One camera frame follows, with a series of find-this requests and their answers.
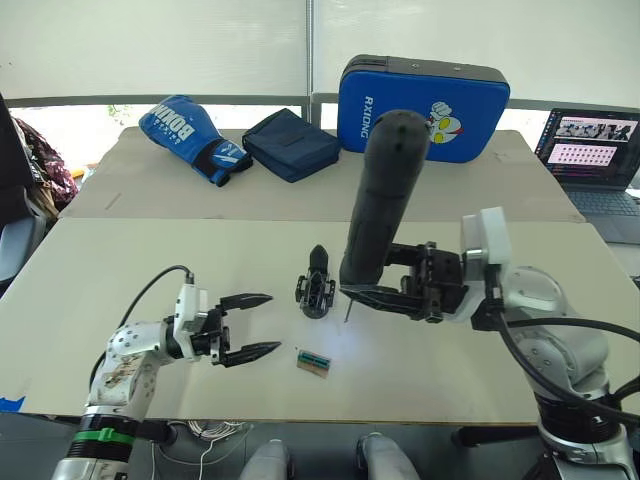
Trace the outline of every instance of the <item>laptop keyboard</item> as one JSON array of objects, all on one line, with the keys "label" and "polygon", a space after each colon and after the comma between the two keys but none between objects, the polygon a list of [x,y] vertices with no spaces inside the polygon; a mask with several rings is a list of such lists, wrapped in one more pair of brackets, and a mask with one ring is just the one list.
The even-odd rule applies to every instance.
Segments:
[{"label": "laptop keyboard", "polygon": [[640,216],[640,207],[624,192],[567,192],[582,213]]}]

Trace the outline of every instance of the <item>beige table surface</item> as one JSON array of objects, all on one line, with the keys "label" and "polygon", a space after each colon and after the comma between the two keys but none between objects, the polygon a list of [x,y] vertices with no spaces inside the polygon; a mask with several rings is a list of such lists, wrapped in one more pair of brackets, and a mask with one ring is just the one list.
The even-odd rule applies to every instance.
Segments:
[{"label": "beige table surface", "polygon": [[[240,142],[243,131],[222,132]],[[125,129],[63,217],[348,221],[362,154],[290,184],[255,162],[222,188],[210,184],[140,129]],[[458,221],[502,206],[512,220],[584,222],[515,131],[496,131],[466,164],[426,162],[404,221]]]},{"label": "beige table surface", "polygon": [[[26,395],[23,412],[83,411],[96,357],[131,299],[162,268],[183,263],[210,301],[240,292],[275,299],[227,317],[232,346],[280,340],[252,364],[164,367],[149,417],[428,423],[519,423],[536,418],[524,375],[497,334],[431,325],[354,305],[337,294],[328,317],[302,315],[293,292],[321,243],[337,272],[345,222],[61,220],[0,300],[0,397]],[[397,241],[459,251],[459,223],[406,222]],[[515,264],[553,275],[584,316],[639,328],[640,293],[588,224],[509,224]],[[387,269],[397,285],[402,268]],[[162,280],[132,321],[172,312],[182,276]],[[637,375],[640,349],[609,336],[612,386]],[[332,359],[324,380],[296,368],[297,349]],[[625,404],[640,412],[638,396]]]}]

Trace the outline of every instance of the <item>boxing glove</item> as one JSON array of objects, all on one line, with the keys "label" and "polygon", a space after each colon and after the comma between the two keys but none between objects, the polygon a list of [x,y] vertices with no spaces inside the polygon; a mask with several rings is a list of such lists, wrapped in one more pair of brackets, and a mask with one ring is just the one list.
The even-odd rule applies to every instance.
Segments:
[{"label": "boxing glove", "polygon": [[232,172],[253,164],[242,148],[220,136],[207,112],[185,95],[173,95],[142,116],[140,129],[210,182],[221,187]]}]

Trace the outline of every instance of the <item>laptop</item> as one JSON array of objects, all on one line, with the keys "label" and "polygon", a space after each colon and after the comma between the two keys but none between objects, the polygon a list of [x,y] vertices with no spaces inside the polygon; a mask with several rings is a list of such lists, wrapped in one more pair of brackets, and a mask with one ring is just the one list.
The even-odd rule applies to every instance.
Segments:
[{"label": "laptop", "polygon": [[609,243],[640,245],[640,206],[625,190],[640,167],[640,113],[554,108],[536,155]]}]

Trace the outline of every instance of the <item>blue case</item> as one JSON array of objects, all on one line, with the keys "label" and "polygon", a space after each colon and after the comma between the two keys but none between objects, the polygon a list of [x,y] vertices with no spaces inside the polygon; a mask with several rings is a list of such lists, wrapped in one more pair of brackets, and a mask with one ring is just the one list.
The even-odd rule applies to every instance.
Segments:
[{"label": "blue case", "polygon": [[464,163],[480,155],[508,100],[509,84],[494,68],[358,55],[340,81],[338,138],[364,152],[380,115],[413,110],[431,125],[427,159]]}]

